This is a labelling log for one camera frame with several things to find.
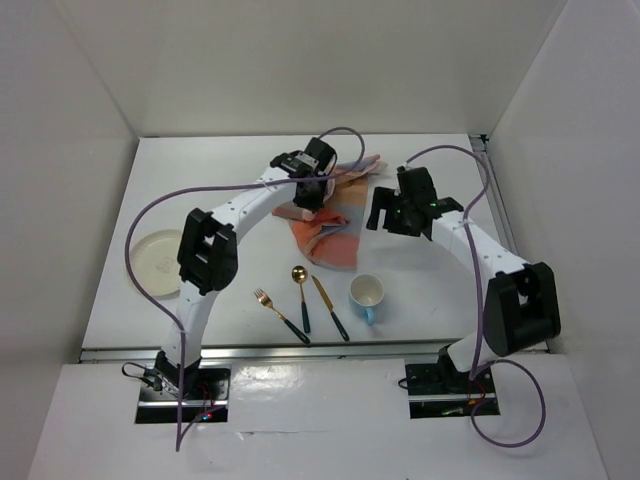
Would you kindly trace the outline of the checked orange blue cloth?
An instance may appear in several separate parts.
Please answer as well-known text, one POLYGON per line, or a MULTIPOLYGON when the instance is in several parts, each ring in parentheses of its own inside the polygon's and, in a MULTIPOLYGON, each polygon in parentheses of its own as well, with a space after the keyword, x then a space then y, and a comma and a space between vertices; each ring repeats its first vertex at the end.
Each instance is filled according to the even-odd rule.
POLYGON ((272 211, 285 219, 302 255, 311 263, 334 270, 354 271, 360 244, 369 178, 379 175, 387 163, 377 154, 360 163, 339 164, 341 175, 327 186, 324 206, 317 212, 289 202, 272 211))

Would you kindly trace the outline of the light blue mug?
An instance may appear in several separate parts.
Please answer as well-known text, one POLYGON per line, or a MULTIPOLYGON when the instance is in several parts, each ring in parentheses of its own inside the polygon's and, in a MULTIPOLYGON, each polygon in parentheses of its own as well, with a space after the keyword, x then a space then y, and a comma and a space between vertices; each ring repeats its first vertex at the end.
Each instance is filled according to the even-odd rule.
POLYGON ((385 290, 374 275, 361 274, 353 278, 349 287, 349 302, 353 313, 368 326, 376 323, 376 311, 384 300, 385 290))

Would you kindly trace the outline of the gold knife green handle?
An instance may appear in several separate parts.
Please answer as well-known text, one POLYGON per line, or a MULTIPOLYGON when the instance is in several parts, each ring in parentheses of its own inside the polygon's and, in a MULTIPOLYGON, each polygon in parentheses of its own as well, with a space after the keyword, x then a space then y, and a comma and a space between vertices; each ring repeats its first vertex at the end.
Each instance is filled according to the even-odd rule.
POLYGON ((324 286, 322 285, 322 283, 320 282, 320 280, 312 275, 311 279, 314 283, 314 285, 316 286, 316 289, 318 291, 318 293, 320 294, 324 304, 326 305, 329 314, 338 330, 338 332, 341 335, 341 338, 345 341, 345 342, 349 342, 350 341, 350 336, 347 333, 347 330, 345 329, 345 327, 343 326, 341 320, 339 319, 339 317, 337 316, 337 314, 334 311, 334 305, 330 299, 330 297, 328 296, 326 290, 324 289, 324 286))

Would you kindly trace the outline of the gold spoon green handle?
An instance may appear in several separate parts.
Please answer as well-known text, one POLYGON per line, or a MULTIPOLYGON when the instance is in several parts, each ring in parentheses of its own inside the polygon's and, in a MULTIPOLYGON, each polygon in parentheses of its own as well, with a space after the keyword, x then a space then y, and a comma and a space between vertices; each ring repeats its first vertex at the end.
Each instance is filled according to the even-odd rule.
POLYGON ((311 325, 303 288, 305 281, 308 279, 308 272, 304 266, 296 265, 292 268, 291 277, 299 287, 303 331, 305 334, 309 334, 311 325))

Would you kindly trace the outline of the gold fork green handle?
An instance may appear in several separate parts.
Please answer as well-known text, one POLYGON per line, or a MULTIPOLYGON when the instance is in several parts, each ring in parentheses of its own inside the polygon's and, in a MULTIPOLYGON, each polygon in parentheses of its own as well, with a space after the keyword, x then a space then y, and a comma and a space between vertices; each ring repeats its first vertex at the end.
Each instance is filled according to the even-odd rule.
POLYGON ((267 295, 267 293, 262 289, 257 289, 254 291, 254 295, 258 302, 264 306, 265 308, 273 311, 278 318, 287 326, 287 328, 295 334, 295 336, 304 344, 309 345, 310 339, 309 337, 300 330, 297 326, 295 326, 287 317, 285 317, 274 305, 272 299, 267 295))

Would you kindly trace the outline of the cream round plate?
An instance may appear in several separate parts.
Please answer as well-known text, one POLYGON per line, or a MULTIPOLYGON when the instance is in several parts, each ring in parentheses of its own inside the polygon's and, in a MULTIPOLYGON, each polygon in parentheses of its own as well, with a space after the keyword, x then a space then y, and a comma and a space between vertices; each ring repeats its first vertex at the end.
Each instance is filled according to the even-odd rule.
POLYGON ((142 237, 130 251, 132 271, 142 288, 153 298, 165 300, 180 290, 178 249, 182 233, 157 230, 142 237))

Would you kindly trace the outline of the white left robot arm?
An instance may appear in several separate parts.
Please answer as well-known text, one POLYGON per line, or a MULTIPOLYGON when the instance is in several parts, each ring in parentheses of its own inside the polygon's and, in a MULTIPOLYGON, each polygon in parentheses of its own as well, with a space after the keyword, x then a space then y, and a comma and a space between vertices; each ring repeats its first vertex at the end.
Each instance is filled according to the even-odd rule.
POLYGON ((282 204, 320 209, 336 158, 333 147, 314 137, 305 149, 275 157, 258 180, 242 186, 231 200, 187 215, 177 255, 179 324, 155 361, 161 385, 172 397, 184 399, 196 390, 204 331, 217 296, 238 272, 243 237, 282 204))

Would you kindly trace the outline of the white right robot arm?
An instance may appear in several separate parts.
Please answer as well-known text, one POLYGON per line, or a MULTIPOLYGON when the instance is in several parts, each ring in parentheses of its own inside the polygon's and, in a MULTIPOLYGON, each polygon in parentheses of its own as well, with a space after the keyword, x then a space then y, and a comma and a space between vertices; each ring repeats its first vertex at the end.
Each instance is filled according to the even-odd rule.
POLYGON ((426 168, 400 167, 397 180, 395 189, 374 189, 366 228, 423 236, 451 253, 476 281, 480 322, 474 333, 439 351, 435 377, 441 388, 460 391, 481 366, 560 334, 555 276, 546 263, 510 252, 459 202, 439 198, 426 168))

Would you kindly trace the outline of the aluminium right side rail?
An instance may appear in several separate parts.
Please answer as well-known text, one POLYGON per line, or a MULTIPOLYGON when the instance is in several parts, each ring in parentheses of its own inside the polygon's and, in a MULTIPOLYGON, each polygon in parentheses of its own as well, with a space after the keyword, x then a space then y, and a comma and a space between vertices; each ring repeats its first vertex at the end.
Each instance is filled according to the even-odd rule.
MULTIPOLYGON (((499 239, 514 255, 516 246, 504 198, 489 154, 488 137, 469 137, 472 151, 483 161, 483 179, 489 182, 487 191, 495 217, 499 239)), ((524 260, 516 272, 499 269, 499 279, 491 280, 484 302, 484 338, 492 350, 502 356, 529 349, 560 332, 555 278, 543 262, 531 264, 524 260)))

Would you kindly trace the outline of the aluminium rail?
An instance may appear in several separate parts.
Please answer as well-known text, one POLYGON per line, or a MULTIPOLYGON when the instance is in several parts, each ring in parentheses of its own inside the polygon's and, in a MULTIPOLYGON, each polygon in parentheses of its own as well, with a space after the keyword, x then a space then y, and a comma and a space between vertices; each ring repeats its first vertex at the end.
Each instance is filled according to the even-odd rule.
MULTIPOLYGON (((369 357, 407 357, 436 355, 448 344, 448 341, 392 341, 392 342, 355 342, 326 343, 312 346, 298 345, 246 345, 215 346, 204 348, 203 361, 232 360, 283 360, 310 358, 369 358, 369 357)), ((157 348, 138 349, 83 349, 80 363, 107 363, 143 361, 153 362, 157 348)))
MULTIPOLYGON (((489 154, 488 137, 469 137, 472 151, 483 161, 483 179, 489 182, 487 191, 495 217, 499 239, 514 255, 516 246, 504 198, 489 154)), ((529 349, 560 332, 555 278, 543 262, 531 264, 524 260, 516 272, 499 269, 499 279, 491 280, 484 302, 484 338, 492 350, 502 356, 529 349)))

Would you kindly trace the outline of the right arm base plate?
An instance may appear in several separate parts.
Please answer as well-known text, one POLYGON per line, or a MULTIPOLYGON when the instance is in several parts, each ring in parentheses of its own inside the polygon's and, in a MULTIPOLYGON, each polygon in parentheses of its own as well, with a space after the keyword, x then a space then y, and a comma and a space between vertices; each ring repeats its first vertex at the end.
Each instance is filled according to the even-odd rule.
POLYGON ((468 374, 445 380, 436 364, 406 364, 397 385, 406 391, 411 419, 499 416, 500 407, 491 372, 471 381, 468 374))

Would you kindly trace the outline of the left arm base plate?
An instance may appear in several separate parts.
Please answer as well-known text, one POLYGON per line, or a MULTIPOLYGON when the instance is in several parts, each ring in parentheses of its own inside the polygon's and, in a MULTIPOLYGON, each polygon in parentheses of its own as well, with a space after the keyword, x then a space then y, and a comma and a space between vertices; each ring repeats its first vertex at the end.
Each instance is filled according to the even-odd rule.
MULTIPOLYGON (((231 370, 225 366, 209 366, 199 371, 195 384, 184 394, 184 423, 213 424, 228 421, 230 374, 231 370)), ((135 423, 175 424, 177 405, 176 387, 160 380, 158 375, 146 375, 139 391, 135 423)))

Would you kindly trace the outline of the aluminium front rail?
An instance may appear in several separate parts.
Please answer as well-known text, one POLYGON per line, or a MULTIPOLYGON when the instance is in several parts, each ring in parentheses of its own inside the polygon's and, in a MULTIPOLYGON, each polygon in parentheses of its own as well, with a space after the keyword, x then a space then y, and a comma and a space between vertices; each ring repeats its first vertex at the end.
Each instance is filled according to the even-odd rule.
MULTIPOLYGON (((203 361, 232 360, 283 360, 310 358, 369 358, 369 357, 407 357, 436 355, 448 344, 448 341, 392 341, 392 342, 355 342, 326 343, 312 346, 298 345, 246 345, 215 346, 204 348, 203 361)), ((143 361, 153 362, 157 348, 138 349, 83 349, 80 363, 107 363, 143 361)))

